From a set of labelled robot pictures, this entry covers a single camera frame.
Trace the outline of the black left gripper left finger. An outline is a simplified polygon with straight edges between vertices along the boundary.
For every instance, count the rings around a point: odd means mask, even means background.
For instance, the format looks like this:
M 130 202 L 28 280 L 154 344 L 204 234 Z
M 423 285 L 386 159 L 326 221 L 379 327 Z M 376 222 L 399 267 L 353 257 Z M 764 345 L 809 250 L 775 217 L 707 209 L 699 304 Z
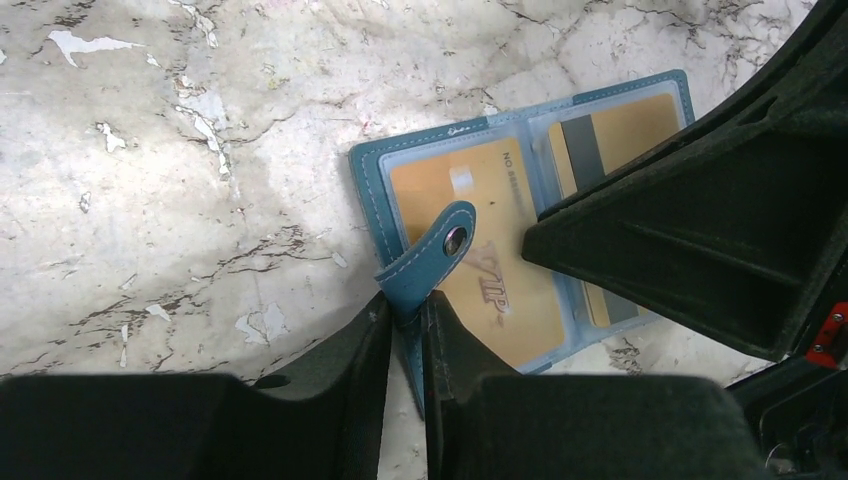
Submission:
M 1 385 L 5 479 L 373 479 L 383 294 L 254 384 L 227 374 L 32 375 Z

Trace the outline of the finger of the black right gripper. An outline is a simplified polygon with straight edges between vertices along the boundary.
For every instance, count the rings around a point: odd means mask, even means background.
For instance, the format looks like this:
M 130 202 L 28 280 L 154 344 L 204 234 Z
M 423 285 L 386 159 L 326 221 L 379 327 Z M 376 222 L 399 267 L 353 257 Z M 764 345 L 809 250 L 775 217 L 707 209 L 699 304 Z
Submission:
M 739 91 L 545 211 L 525 260 L 748 355 L 808 351 L 847 298 L 847 5 L 820 1 Z

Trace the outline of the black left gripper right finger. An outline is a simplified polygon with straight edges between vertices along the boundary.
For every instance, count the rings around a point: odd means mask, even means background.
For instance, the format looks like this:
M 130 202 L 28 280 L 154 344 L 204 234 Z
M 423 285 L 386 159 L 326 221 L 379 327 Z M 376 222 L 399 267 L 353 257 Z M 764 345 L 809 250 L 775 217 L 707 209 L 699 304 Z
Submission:
M 460 322 L 422 305 L 432 479 L 764 479 L 740 406 L 673 375 L 522 375 Z

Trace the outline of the blue leather card holder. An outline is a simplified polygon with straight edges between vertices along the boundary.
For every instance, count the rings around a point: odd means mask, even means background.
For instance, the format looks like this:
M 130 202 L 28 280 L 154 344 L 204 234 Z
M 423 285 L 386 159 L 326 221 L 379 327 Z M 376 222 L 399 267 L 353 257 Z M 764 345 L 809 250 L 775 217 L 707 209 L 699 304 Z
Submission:
M 533 226 L 548 209 L 543 209 L 546 187 L 542 179 L 547 147 L 540 150 L 539 146 L 545 119 L 560 113 L 568 117 L 569 112 L 578 113 L 578 110 L 582 112 L 584 109 L 594 113 L 663 93 L 669 93 L 675 99 L 680 130 L 691 125 L 695 115 L 687 75 L 675 69 L 536 106 L 364 142 L 351 149 L 349 164 L 381 264 L 376 281 L 399 313 L 397 329 L 402 339 L 407 377 L 417 400 L 424 397 L 421 308 L 431 292 L 442 291 L 440 286 L 443 281 L 469 251 L 477 216 L 471 203 L 454 201 L 431 221 L 419 240 L 409 241 L 388 178 L 390 168 L 439 153 L 515 137 L 521 145 L 535 208 Z M 510 365 L 521 373 L 544 372 L 594 343 L 657 318 L 653 312 L 655 316 L 646 314 L 608 328 L 596 327 L 590 319 L 588 296 L 578 293 L 579 288 L 582 290 L 582 283 L 586 282 L 547 271 L 556 283 L 566 339 L 560 347 L 521 368 Z

